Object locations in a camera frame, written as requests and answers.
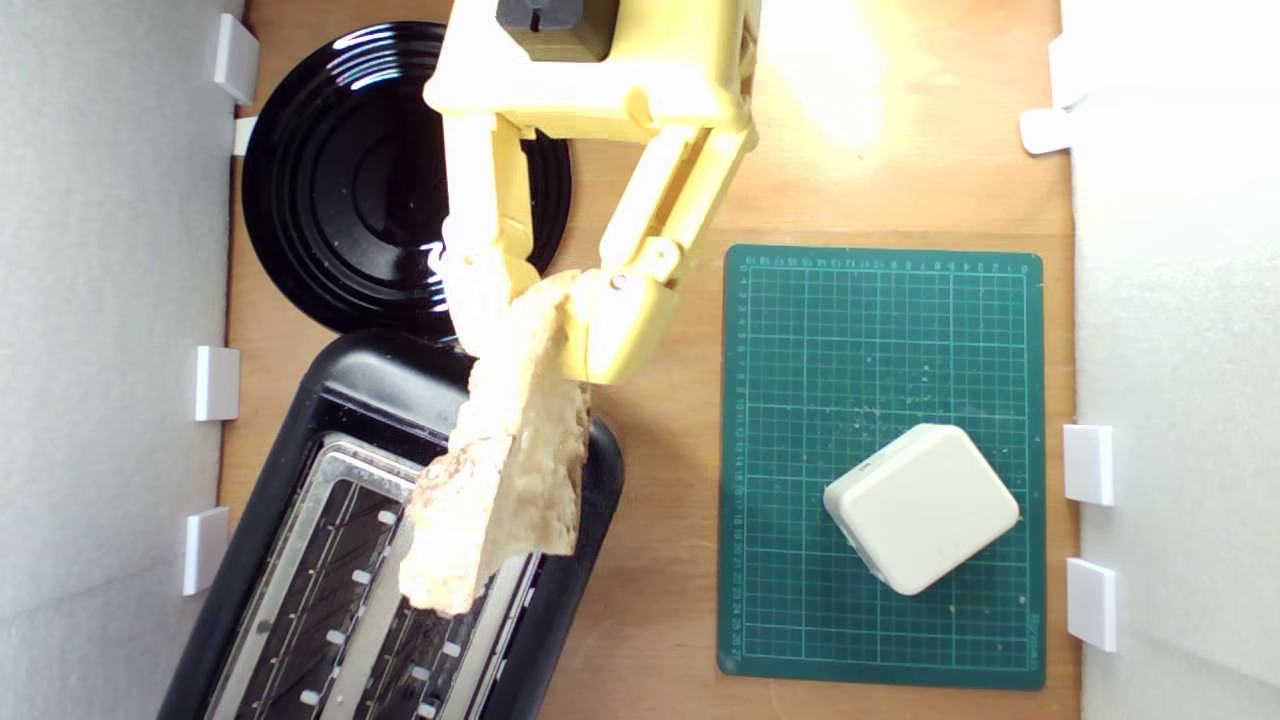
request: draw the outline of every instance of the grid lines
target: grid lines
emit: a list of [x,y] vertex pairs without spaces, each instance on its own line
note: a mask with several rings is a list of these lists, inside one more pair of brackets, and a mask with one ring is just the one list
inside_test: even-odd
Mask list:
[[[1043,684],[1043,354],[1030,255],[737,246],[726,274],[719,661],[727,673]],[[1019,524],[915,597],[823,488],[918,423],[974,438]]]

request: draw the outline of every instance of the white wall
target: white wall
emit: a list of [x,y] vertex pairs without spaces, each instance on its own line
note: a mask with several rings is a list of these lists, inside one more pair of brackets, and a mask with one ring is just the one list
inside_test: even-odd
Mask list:
[[0,0],[0,717],[154,716],[198,610],[242,4]]
[[1078,410],[1115,427],[1117,651],[1085,720],[1280,717],[1280,9],[1064,0],[1106,54],[1073,111]]

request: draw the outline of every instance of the white bracket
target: white bracket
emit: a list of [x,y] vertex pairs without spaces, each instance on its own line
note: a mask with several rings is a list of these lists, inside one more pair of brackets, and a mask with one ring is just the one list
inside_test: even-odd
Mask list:
[[232,143],[232,156],[243,158],[248,152],[248,138],[253,135],[253,126],[256,124],[257,115],[236,118],[236,141]]
[[1066,632],[1103,650],[1116,651],[1116,573],[1110,568],[1066,560]]
[[192,596],[214,582],[227,555],[230,538],[230,510],[214,507],[187,516],[187,556],[182,573],[182,594]]
[[239,416],[239,350],[202,345],[196,348],[196,420]]
[[1071,108],[1092,92],[1094,83],[1087,44],[1065,32],[1053,38],[1048,44],[1048,81],[1053,106],[1024,110],[1018,119],[1023,147],[1032,155],[1066,150],[1075,140]]
[[1062,486],[1071,500],[1116,503],[1110,427],[1062,427]]
[[241,105],[253,104],[257,90],[259,42],[229,13],[218,18],[218,55],[214,60],[214,82]]

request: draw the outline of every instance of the toaster heating element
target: toaster heating element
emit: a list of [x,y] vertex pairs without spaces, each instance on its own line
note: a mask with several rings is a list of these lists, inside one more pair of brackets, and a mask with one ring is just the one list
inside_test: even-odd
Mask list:
[[412,538],[402,509],[420,470],[349,437],[325,439],[211,719],[479,716],[476,698],[502,669],[540,557],[507,562],[467,615],[410,607],[396,568]]

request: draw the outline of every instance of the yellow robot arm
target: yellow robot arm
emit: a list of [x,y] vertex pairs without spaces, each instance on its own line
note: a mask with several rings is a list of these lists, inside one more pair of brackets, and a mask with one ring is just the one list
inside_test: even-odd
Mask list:
[[[547,0],[525,0],[531,10]],[[495,320],[538,281],[520,147],[552,137],[645,145],[600,240],[600,266],[570,300],[564,373],[617,383],[653,354],[698,241],[755,147],[751,76],[760,0],[616,0],[598,61],[539,60],[498,20],[499,0],[456,0],[424,88],[444,118],[445,292],[463,347],[483,356]],[[532,14],[532,31],[539,18]],[[557,28],[541,28],[556,32]]]

